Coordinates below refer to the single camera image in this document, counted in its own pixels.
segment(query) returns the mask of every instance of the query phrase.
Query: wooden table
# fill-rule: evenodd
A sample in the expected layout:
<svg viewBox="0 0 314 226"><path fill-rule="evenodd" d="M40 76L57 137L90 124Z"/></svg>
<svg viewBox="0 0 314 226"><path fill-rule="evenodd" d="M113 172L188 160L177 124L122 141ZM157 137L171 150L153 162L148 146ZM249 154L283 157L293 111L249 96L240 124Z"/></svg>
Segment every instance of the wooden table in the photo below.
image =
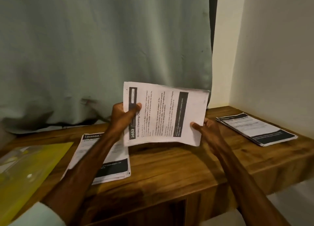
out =
<svg viewBox="0 0 314 226"><path fill-rule="evenodd" d="M235 115L230 106L209 109L206 117ZM266 194L314 176L314 140L296 140L259 147L219 124L222 135ZM106 124L36 133L19 137L14 147L74 142L17 216L57 184L84 133L104 132ZM129 148L131 176L90 187L73 225L197 225L237 207L217 158L203 147L150 143Z"/></svg>

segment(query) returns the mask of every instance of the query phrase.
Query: person's right arm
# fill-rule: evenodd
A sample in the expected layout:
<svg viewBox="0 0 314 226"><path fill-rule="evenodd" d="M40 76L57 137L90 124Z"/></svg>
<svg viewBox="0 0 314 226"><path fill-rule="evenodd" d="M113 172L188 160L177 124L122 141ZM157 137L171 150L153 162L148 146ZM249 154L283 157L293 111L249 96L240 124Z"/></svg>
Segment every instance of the person's right arm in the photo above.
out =
<svg viewBox="0 0 314 226"><path fill-rule="evenodd" d="M194 122L191 126L202 134L210 150L220 161L246 225L290 225L234 155L222 137L218 124L206 118L203 126Z"/></svg>

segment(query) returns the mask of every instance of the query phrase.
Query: hand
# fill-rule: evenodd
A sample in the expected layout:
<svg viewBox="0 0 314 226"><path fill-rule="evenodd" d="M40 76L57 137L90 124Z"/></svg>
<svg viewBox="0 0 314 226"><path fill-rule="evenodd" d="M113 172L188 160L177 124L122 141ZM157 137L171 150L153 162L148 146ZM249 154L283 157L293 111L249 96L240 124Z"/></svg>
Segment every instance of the hand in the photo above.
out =
<svg viewBox="0 0 314 226"><path fill-rule="evenodd" d="M214 155L218 156L221 150L231 151L230 146L222 137L219 125L216 121L205 118L203 126L200 126L195 122L191 122L190 125L202 134Z"/></svg>
<svg viewBox="0 0 314 226"><path fill-rule="evenodd" d="M141 108L142 104L137 103L135 108L125 113L123 111L123 103L114 104L112 107L110 125L106 133L112 135L118 141L124 129L131 123L133 117Z"/></svg>

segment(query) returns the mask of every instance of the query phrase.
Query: floor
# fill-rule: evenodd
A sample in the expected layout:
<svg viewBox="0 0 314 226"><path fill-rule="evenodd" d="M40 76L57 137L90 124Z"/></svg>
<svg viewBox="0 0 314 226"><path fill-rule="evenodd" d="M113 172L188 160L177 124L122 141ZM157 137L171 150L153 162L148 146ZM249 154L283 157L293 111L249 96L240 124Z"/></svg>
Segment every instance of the floor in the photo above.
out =
<svg viewBox="0 0 314 226"><path fill-rule="evenodd" d="M292 226L314 225L314 178L268 196ZM201 226L245 226L241 214L230 211L201 224Z"/></svg>

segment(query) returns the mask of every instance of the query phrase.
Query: sheet of paper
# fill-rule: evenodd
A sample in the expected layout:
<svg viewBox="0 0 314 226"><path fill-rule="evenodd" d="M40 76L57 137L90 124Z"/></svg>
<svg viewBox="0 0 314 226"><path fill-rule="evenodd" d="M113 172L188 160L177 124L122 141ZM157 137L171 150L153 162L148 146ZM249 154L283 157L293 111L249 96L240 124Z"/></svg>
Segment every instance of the sheet of paper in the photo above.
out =
<svg viewBox="0 0 314 226"><path fill-rule="evenodd" d="M246 113L216 119L261 146L268 146L297 138L292 133L255 119Z"/></svg>
<svg viewBox="0 0 314 226"><path fill-rule="evenodd" d="M199 146L201 134L190 122L203 124L209 91L125 82L123 109L142 109L124 132L124 146L145 142L182 142Z"/></svg>
<svg viewBox="0 0 314 226"><path fill-rule="evenodd" d="M84 134L67 168L72 169L87 151L98 141L103 133ZM123 141L116 142L109 151L102 167L98 170L92 184L119 180L131 175L129 150Z"/></svg>

